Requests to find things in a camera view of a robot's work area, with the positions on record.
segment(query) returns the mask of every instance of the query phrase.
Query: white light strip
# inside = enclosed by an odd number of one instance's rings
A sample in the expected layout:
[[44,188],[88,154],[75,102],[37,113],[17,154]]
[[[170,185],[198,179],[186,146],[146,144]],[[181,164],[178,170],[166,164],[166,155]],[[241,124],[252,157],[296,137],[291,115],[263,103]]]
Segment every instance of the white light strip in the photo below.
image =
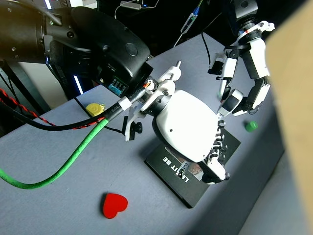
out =
[[74,78],[75,78],[75,82],[77,84],[80,94],[83,94],[83,90],[82,90],[82,87],[80,86],[77,76],[74,75]]
[[47,8],[48,8],[48,9],[50,9],[50,10],[52,9],[49,0],[45,0],[45,4],[47,5]]

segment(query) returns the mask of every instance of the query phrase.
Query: tan blurry object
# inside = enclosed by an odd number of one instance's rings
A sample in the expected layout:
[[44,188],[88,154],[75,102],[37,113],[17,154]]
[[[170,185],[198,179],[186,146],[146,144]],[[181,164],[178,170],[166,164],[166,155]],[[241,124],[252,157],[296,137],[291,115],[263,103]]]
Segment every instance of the tan blurry object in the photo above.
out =
[[267,64],[297,186],[313,231],[313,1],[267,41]]

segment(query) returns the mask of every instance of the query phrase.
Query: green bottle cap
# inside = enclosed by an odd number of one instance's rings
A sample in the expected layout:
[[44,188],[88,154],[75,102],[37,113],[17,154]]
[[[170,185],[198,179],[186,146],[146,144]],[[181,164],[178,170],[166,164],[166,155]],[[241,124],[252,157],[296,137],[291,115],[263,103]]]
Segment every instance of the green bottle cap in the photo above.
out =
[[246,125],[246,131],[248,132],[253,132],[255,131],[256,129],[258,129],[258,123],[256,121],[251,121],[250,123],[248,123]]

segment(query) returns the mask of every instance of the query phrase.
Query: red wire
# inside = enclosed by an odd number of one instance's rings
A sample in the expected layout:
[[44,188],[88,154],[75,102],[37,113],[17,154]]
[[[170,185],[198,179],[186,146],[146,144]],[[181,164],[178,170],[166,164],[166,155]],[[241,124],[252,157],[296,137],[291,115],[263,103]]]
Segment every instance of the red wire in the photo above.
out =
[[[3,89],[1,89],[1,88],[0,88],[0,92],[1,92],[5,97],[7,97],[8,99],[10,99],[15,105],[20,106],[24,111],[29,112],[29,113],[30,113],[31,115],[33,115],[34,117],[39,118],[40,120],[44,121],[45,123],[48,123],[48,124],[51,125],[51,126],[56,126],[55,124],[49,122],[48,120],[44,119],[43,117],[40,117],[40,116],[39,116],[38,114],[36,114],[34,111],[31,111],[31,110],[29,110],[28,108],[26,108],[24,105],[18,103],[14,98],[10,97],[10,96],[9,96]],[[78,130],[78,129],[87,128],[87,127],[89,127],[89,126],[91,126],[91,125],[97,124],[98,121],[103,120],[103,119],[104,119],[104,117],[100,117],[100,118],[97,119],[97,121],[91,122],[91,123],[89,123],[89,124],[87,124],[87,125],[84,125],[84,126],[80,126],[80,127],[73,128],[73,130]]]

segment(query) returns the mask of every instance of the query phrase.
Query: table surface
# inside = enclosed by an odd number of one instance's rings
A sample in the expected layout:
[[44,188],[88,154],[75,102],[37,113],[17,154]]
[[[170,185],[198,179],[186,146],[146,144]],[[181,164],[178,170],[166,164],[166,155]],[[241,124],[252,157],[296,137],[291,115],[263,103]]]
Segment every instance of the table surface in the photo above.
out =
[[[211,57],[223,49],[209,36],[205,38]],[[152,76],[160,76],[177,60],[182,61],[177,88],[216,111],[220,83],[207,73],[208,57],[201,37],[149,61]],[[247,95],[253,84],[240,60],[232,87]],[[85,106],[96,102],[109,107],[118,98],[98,86],[78,99]],[[56,125],[88,118],[75,100],[43,117]],[[108,126],[121,129],[122,120],[120,115]],[[244,122],[252,120],[259,129],[248,133]],[[228,116],[225,121],[226,129],[241,142],[226,165],[231,178],[210,187],[195,208],[187,209],[145,165],[144,159],[160,143],[152,117],[146,117],[141,120],[143,133],[131,142],[125,142],[120,133],[101,131],[71,168],[44,188],[18,189],[0,180],[0,234],[237,234],[284,148],[272,94],[255,115]],[[24,125],[0,138],[0,167],[22,182],[41,181],[67,160],[91,128],[47,132]],[[127,210],[113,220],[102,215],[102,199],[108,192],[129,200]]]

